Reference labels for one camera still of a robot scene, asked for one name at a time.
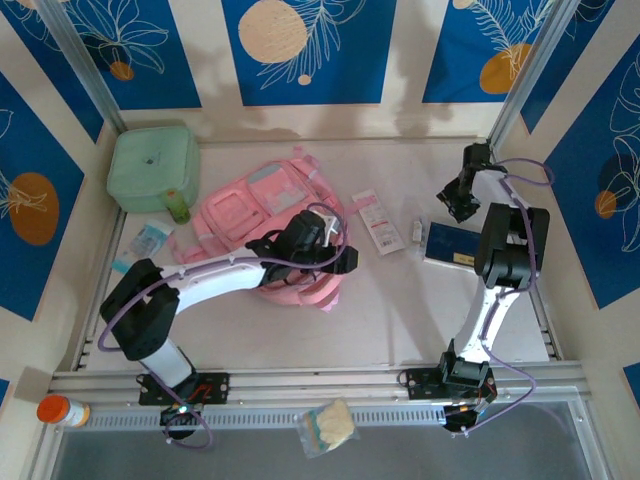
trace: glass panel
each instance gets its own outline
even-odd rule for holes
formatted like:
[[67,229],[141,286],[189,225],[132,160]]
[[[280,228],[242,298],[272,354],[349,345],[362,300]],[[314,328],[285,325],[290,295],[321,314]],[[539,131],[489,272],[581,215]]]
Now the glass panel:
[[204,454],[167,446],[157,431],[71,431],[53,478],[590,478],[565,403],[522,405],[467,439],[451,439],[439,427],[372,427],[359,434],[360,440],[308,460],[294,429],[217,432],[217,447]]

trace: mint green container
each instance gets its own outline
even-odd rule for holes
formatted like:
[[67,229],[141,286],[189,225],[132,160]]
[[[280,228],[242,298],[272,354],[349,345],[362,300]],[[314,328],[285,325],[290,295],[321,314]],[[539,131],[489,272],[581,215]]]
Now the mint green container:
[[130,130],[118,137],[107,191],[125,212],[166,210],[162,196],[172,189],[191,207],[199,182],[200,150],[187,127]]

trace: small green bottle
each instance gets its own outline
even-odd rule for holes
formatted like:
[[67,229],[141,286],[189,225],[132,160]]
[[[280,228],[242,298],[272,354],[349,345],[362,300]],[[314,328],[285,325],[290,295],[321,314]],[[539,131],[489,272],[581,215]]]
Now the small green bottle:
[[162,202],[167,207],[173,221],[178,225],[184,225],[191,220],[191,214],[189,213],[189,207],[184,201],[184,197],[179,190],[167,190],[162,195]]

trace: pink backpack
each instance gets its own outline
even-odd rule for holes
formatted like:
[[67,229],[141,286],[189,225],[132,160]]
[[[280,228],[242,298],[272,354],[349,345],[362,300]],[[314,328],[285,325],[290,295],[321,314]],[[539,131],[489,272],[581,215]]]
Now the pink backpack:
[[[293,159],[265,163],[210,194],[192,219],[200,246],[181,253],[170,237],[176,261],[188,264],[232,252],[271,230],[284,229],[312,202],[326,203],[346,218],[340,200],[318,168],[314,157],[296,147]],[[339,244],[341,236],[334,235],[332,243]],[[256,291],[281,305],[315,305],[329,311],[338,302],[341,280],[341,275],[312,276],[294,271],[286,283],[275,282]]]

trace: plastic bag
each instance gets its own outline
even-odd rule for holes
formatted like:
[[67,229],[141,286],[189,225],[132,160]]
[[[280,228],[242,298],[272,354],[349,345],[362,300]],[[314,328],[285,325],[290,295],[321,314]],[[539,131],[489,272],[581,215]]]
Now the plastic bag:
[[351,411],[342,399],[297,415],[296,423],[307,458],[330,452],[351,438],[360,438]]

